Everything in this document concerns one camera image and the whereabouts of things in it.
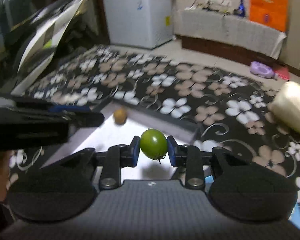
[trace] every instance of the brown ball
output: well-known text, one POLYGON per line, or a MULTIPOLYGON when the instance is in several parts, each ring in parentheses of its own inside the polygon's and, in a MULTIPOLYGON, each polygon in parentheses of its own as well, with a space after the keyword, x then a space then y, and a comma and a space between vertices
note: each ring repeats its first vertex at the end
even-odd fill
POLYGON ((124 124, 128 117, 127 110, 120 108, 113 113, 113 117, 116 124, 124 124))

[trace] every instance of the white chest freezer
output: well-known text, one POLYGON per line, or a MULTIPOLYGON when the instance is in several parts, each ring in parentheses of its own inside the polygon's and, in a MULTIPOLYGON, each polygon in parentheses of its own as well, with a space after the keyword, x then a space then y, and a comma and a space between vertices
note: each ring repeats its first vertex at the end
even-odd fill
POLYGON ((111 44, 153 49, 172 39, 171 0, 104 0, 111 44))

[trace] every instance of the yellow label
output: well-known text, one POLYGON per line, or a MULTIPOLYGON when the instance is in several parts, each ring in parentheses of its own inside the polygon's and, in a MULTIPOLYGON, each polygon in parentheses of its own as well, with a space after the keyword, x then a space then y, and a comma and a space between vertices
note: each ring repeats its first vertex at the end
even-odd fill
POLYGON ((52 45, 52 40, 48 41, 48 42, 43 46, 43 49, 50 48, 51 45, 52 45))
POLYGON ((166 17, 166 26, 170 26, 171 22, 170 22, 170 16, 166 17))

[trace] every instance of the orange shopping bag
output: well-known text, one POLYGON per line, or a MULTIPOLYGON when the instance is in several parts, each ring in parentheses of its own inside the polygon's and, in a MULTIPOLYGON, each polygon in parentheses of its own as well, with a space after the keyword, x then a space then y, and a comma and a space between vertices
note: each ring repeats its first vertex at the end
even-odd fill
POLYGON ((249 20, 286 31, 288 0, 250 0, 249 20))

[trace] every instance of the green tomato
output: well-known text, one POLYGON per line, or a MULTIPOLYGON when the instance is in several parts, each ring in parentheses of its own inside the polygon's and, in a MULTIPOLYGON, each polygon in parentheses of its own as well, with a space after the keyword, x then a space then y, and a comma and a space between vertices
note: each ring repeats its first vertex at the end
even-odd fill
POLYGON ((148 129, 141 135, 140 149, 148 158, 159 160, 167 153, 167 140, 162 132, 148 129))

